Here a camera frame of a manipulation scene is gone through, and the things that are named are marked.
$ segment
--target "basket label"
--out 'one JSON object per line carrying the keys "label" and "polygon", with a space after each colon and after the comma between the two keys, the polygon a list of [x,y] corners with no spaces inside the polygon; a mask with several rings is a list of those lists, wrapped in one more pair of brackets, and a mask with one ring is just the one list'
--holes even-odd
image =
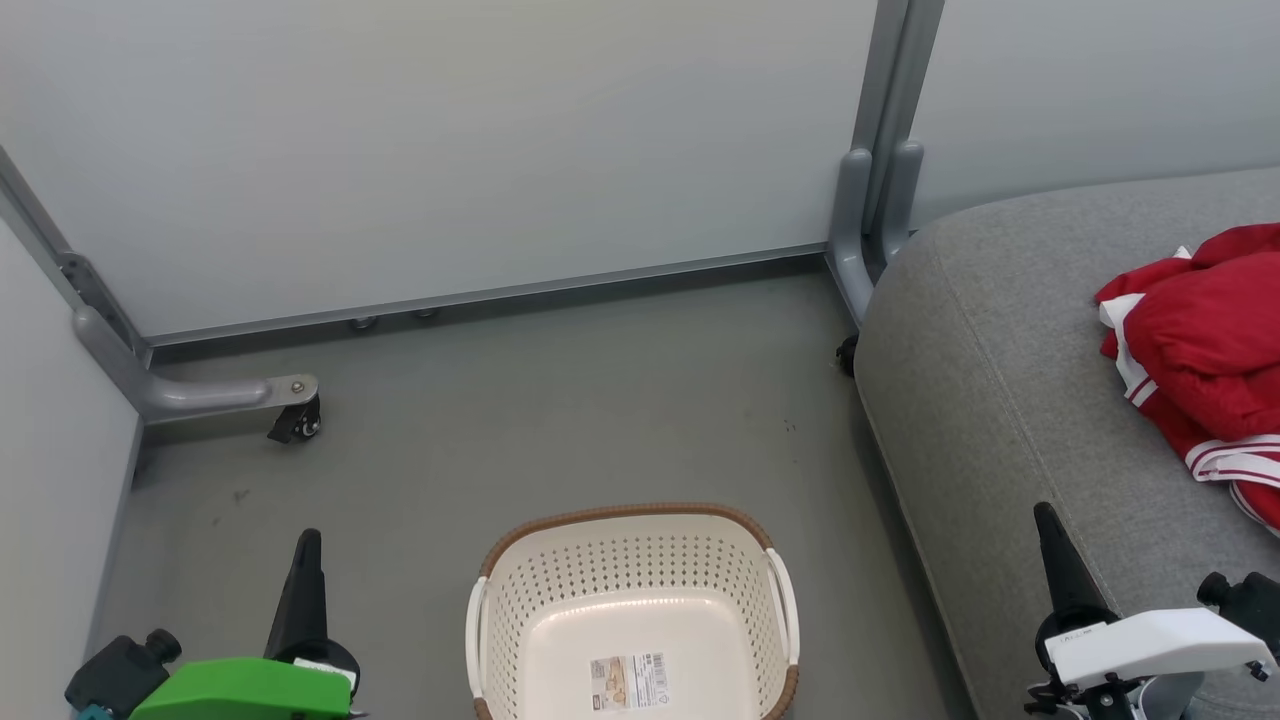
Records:
{"label": "basket label", "polygon": [[591,708],[639,710],[671,705],[667,660],[660,652],[591,661]]}

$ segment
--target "basket handle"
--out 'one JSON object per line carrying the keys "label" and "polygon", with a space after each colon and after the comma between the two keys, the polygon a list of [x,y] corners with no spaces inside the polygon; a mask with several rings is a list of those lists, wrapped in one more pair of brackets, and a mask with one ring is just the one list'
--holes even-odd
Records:
{"label": "basket handle", "polygon": [[791,587],[791,574],[787,573],[787,565],[782,561],[782,556],[772,547],[764,551],[764,556],[769,559],[773,582],[782,598],[782,616],[787,630],[787,664],[797,665],[800,662],[800,614],[796,612],[796,592]]}
{"label": "basket handle", "polygon": [[471,600],[467,601],[467,683],[471,684],[471,697],[484,697],[484,688],[480,679],[480,609],[484,606],[484,589],[489,584],[489,578],[480,575],[471,588]]}

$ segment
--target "plastic laundry basket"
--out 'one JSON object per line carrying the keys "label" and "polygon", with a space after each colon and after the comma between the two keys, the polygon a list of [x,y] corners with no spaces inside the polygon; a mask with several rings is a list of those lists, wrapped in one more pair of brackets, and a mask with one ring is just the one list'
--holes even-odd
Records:
{"label": "plastic laundry basket", "polygon": [[786,565],[714,505],[512,530],[480,569],[466,641],[480,720],[777,720],[799,682]]}

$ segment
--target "wall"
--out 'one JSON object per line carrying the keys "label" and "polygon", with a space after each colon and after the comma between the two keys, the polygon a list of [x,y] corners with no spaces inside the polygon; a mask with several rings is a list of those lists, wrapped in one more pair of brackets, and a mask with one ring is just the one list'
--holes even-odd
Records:
{"label": "wall", "polygon": [[946,4],[913,224],[1001,197],[1280,163],[1272,0]]}
{"label": "wall", "polygon": [[14,0],[0,145],[147,336],[820,243],[874,0]]}
{"label": "wall", "polygon": [[3,220],[0,306],[0,697],[5,717],[65,717],[140,427]]}

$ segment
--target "gray floor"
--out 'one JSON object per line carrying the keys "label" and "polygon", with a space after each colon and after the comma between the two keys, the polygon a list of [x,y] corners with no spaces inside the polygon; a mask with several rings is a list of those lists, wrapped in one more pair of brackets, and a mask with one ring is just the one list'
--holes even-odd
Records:
{"label": "gray floor", "polygon": [[311,443],[260,433],[143,454],[102,638],[170,629],[186,660],[259,655],[297,534],[324,533],[330,634],[375,717],[474,716],[467,593],[543,515],[698,500],[754,515],[800,603],[792,717],[969,717],[892,506],[824,273],[186,363],[314,372]]}

